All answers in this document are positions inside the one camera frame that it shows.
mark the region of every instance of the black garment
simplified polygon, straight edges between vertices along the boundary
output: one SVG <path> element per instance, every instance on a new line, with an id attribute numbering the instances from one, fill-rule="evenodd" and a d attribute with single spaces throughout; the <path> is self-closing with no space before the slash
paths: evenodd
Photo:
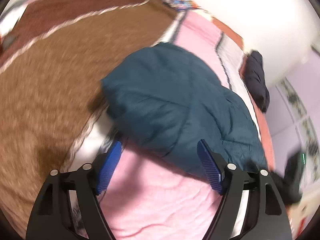
<path id="1" fill-rule="evenodd" d="M 299 190 L 301 178 L 305 168 L 305 161 L 302 150 L 298 150 L 287 161 L 284 171 L 284 177 L 281 177 L 277 172 L 269 172 L 273 182 L 275 183 L 284 205 L 290 206 L 300 202 L 302 194 Z"/>
<path id="2" fill-rule="evenodd" d="M 244 83 L 257 106 L 265 113 L 270 103 L 270 95 L 264 80 L 262 55 L 256 50 L 247 58 Z"/>

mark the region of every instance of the pink bedsheet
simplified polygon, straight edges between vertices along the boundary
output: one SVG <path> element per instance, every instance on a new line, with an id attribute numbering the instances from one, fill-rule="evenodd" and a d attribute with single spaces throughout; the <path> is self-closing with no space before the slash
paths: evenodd
<path id="1" fill-rule="evenodd" d="M 196 12 L 188 11 L 174 44 L 202 59 L 216 73 L 221 85 L 229 88 L 227 75 L 215 50 L 220 38 L 221 30 L 216 25 Z"/>
<path id="2" fill-rule="evenodd" d="M 100 201 L 116 239 L 202 239 L 221 197 L 129 142 Z"/>

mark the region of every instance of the mattress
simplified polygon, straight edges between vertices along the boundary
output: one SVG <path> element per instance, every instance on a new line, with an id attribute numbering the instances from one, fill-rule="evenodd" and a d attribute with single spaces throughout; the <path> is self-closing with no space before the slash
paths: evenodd
<path id="1" fill-rule="evenodd" d="M 193 52 L 243 99 L 268 165 L 274 165 L 268 127 L 239 75 L 242 38 L 199 6 L 176 11 L 163 0 L 24 0 L 1 18 L 0 33 L 15 38 L 0 56 L 1 132 L 9 138 L 2 144 L 0 205 L 22 237 L 49 171 L 92 162 L 117 133 L 99 80 L 131 52 L 158 42 Z M 116 238 L 202 238 L 219 206 L 218 194 L 206 181 L 125 141 L 108 190 L 98 198 Z M 17 158 L 9 157 L 14 151 Z M 30 183 L 32 188 L 25 187 Z M 242 228 L 247 198 L 244 191 L 234 235 Z M 72 192 L 71 201 L 74 223 L 85 236 Z"/>

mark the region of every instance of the dark teal puffer jacket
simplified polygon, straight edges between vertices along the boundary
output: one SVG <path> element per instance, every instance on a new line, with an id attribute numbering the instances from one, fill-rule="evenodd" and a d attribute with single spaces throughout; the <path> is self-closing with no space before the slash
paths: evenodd
<path id="1" fill-rule="evenodd" d="M 267 166 L 242 99 L 180 47 L 160 43 L 134 52 L 102 86 L 120 131 L 193 175 L 204 177 L 196 152 L 200 139 L 243 170 L 250 171 L 251 162 Z"/>

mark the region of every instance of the brown fleece blanket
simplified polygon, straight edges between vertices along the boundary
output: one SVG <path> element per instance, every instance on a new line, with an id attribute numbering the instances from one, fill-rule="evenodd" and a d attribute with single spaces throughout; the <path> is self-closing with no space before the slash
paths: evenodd
<path id="1" fill-rule="evenodd" d="M 93 10 L 144 0 L 73 4 L 74 14 L 59 6 L 44 13 L 46 6 L 41 3 L 48 1 L 35 2 L 33 10 L 27 7 L 13 30 L 19 38 L 1 57 L 2 63 L 53 25 Z M 51 1 L 53 6 L 60 0 Z M 70 164 L 70 152 L 81 145 L 88 120 L 104 103 L 100 79 L 127 55 L 152 45 L 175 15 L 160 0 L 150 0 L 69 22 L 33 44 L 0 74 L 0 205 L 22 237 L 45 177 L 50 170 Z M 39 21 L 28 22 L 37 17 Z"/>
<path id="2" fill-rule="evenodd" d="M 142 3 L 144 0 L 38 0 L 29 4 L 10 35 L 17 40 L 0 57 L 0 66 L 32 38 L 49 31 L 53 26 L 91 11 L 113 6 Z"/>

